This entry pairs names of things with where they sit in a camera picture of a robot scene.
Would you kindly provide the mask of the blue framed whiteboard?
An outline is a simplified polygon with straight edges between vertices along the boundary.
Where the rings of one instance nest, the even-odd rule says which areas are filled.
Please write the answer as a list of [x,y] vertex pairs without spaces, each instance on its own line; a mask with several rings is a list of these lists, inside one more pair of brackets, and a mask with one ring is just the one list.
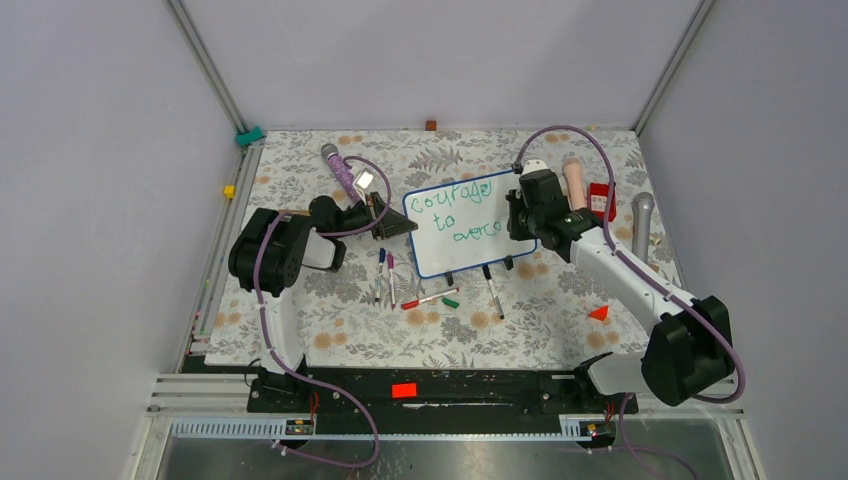
[[506,195],[519,187],[512,171],[411,191],[403,196],[418,275],[423,279],[476,269],[537,249],[535,239],[510,238]]

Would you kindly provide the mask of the green marker cap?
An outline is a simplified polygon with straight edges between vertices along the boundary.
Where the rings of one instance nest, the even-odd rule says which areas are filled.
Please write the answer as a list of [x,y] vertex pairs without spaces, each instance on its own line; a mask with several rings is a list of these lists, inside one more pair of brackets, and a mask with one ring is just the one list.
[[446,306],[448,306],[452,309],[458,309],[459,306],[460,306],[459,302],[452,300],[450,298],[442,298],[441,301],[444,305],[446,305]]

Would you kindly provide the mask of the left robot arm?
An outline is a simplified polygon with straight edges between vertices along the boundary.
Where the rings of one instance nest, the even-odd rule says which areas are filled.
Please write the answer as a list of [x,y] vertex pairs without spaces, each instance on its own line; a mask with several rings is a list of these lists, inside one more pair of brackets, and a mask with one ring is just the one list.
[[345,209],[322,195],[305,212],[270,208],[253,212],[230,249],[228,270],[241,289],[256,295],[260,365],[270,374],[281,375],[271,395],[282,408],[299,410],[310,397],[308,381],[293,374],[305,360],[293,306],[301,271],[339,271],[347,252],[342,241],[346,236],[369,231],[374,239],[387,240],[417,228],[377,192]]

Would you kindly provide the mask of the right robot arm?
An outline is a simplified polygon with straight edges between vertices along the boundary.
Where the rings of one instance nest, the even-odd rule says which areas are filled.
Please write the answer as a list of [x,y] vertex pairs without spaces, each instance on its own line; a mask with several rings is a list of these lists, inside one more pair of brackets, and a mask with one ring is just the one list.
[[536,239],[592,277],[629,311],[649,336],[643,352],[603,354],[583,362],[575,402],[597,412],[614,394],[650,392],[668,406],[707,401],[704,390],[737,377],[725,402],[741,396],[745,374],[732,347],[729,312],[716,297],[698,299],[663,280],[614,240],[589,209],[571,209],[557,175],[542,162],[517,171],[509,203],[513,240]]

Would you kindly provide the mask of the blue whiteboard marker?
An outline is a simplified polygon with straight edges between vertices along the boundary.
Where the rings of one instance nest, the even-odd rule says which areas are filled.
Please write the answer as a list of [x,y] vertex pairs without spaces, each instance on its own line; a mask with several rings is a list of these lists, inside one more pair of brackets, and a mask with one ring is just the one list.
[[375,288],[374,288],[374,302],[379,304],[381,301],[382,294],[382,278],[383,278],[383,270],[386,262],[387,251],[385,248],[381,247],[378,255],[378,270],[377,276],[375,280]]

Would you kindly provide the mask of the purple whiteboard marker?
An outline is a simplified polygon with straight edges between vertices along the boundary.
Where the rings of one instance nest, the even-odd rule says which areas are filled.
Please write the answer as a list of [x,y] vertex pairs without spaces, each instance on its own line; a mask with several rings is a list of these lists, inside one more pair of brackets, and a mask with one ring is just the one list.
[[391,253],[387,254],[387,265],[388,265],[388,278],[389,278],[389,292],[390,292],[390,305],[391,309],[394,310],[397,305],[396,300],[396,288],[395,288],[395,260],[394,256]]

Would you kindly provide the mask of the black whiteboard marker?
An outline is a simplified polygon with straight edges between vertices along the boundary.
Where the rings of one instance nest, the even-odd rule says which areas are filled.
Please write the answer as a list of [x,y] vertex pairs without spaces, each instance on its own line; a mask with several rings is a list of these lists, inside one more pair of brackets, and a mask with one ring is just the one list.
[[497,315],[498,315],[500,320],[504,320],[505,319],[505,312],[504,312],[502,304],[500,302],[490,267],[488,265],[484,265],[482,267],[482,271],[483,271],[484,277],[486,279],[490,294],[492,296],[492,300],[494,302],[494,306],[496,308]]

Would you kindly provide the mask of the red whiteboard marker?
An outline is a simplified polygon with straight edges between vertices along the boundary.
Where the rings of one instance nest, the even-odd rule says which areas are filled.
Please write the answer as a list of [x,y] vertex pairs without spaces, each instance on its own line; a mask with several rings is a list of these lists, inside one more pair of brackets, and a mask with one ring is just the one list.
[[401,309],[402,310],[410,310],[410,309],[413,309],[413,308],[417,308],[422,303],[430,302],[430,301],[437,300],[437,299],[440,299],[440,298],[443,298],[443,297],[446,297],[446,296],[449,296],[449,295],[456,294],[456,293],[459,292],[459,290],[460,290],[459,287],[453,287],[453,288],[450,288],[448,290],[445,290],[445,291],[442,291],[442,292],[439,292],[439,293],[435,293],[435,294],[432,294],[432,295],[429,295],[429,296],[425,296],[423,298],[412,300],[412,301],[403,303],[401,305]]

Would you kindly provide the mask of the pink toy microphone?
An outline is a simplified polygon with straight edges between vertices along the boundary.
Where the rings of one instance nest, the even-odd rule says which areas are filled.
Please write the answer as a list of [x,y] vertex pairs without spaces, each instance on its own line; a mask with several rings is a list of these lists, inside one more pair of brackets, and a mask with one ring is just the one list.
[[567,183],[569,201],[572,210],[587,207],[587,194],[583,178],[583,166],[577,157],[569,157],[563,166],[563,175]]

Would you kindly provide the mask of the red box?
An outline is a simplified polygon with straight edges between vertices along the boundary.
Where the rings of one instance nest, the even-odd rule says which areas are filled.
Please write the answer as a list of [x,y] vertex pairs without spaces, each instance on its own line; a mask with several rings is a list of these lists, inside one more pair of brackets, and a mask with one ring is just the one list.
[[612,222],[616,218],[616,194],[608,183],[590,183],[587,202],[589,209],[601,220]]

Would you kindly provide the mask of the purple glitter toy microphone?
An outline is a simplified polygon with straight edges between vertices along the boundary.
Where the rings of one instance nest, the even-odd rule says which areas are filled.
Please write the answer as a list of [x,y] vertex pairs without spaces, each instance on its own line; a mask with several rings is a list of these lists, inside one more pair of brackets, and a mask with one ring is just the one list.
[[332,143],[324,144],[321,147],[321,156],[351,201],[353,203],[360,202],[362,197],[354,187],[355,177],[351,169],[344,163],[337,146]]

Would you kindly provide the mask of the silver toy microphone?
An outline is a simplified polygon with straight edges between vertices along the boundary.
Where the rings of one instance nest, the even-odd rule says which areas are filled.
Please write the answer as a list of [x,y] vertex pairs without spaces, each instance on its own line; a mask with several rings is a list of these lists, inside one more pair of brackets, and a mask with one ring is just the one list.
[[654,208],[655,199],[649,192],[637,194],[632,202],[632,251],[643,263],[649,262],[650,225]]

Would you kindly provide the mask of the red triangular block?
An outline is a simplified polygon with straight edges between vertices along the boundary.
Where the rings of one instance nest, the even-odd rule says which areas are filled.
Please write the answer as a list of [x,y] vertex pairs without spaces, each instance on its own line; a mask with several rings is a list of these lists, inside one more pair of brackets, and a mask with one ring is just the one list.
[[599,322],[604,322],[607,320],[609,316],[609,305],[604,305],[600,308],[597,308],[587,314],[587,316],[591,319],[594,319]]

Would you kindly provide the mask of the red tape label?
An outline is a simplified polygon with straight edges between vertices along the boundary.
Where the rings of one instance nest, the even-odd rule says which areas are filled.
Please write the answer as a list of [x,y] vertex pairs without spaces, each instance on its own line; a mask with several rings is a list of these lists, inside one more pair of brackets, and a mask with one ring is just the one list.
[[391,385],[392,399],[407,399],[418,396],[418,385],[415,382],[395,383]]

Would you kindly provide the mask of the teal corner block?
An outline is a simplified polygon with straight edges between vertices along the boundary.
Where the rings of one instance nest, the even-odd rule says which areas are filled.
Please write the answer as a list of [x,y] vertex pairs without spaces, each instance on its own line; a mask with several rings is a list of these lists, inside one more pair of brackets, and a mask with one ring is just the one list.
[[249,131],[237,134],[235,136],[235,142],[239,147],[247,147],[253,142],[259,141],[264,137],[264,131],[259,126],[255,126]]

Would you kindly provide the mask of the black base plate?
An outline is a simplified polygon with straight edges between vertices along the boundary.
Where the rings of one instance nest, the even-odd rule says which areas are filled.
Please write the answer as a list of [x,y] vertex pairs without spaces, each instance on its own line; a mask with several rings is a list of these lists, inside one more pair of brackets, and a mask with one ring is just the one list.
[[[554,434],[560,416],[610,423],[638,411],[623,394],[602,395],[581,370],[433,370],[307,367],[302,377],[261,373],[250,413],[303,414],[320,434]],[[392,399],[391,385],[415,382],[418,396]]]

